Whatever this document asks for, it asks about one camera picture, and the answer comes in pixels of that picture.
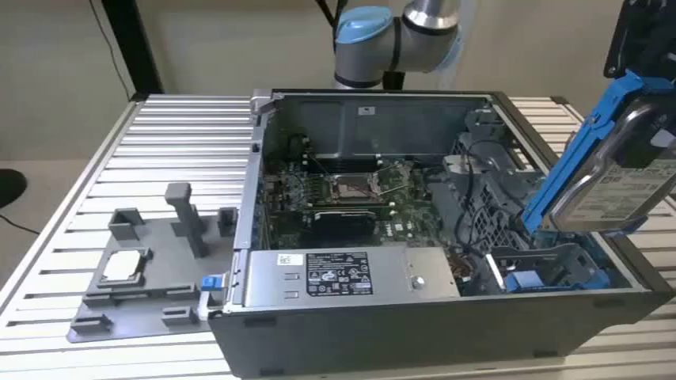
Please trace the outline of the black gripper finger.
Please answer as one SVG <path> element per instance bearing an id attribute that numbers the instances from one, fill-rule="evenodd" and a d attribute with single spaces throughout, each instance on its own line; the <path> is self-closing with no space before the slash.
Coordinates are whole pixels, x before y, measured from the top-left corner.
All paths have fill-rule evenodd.
<path id="1" fill-rule="evenodd" d="M 675 143 L 675 113 L 651 108 L 640 114 L 613 155 L 621 167 L 647 167 Z"/>

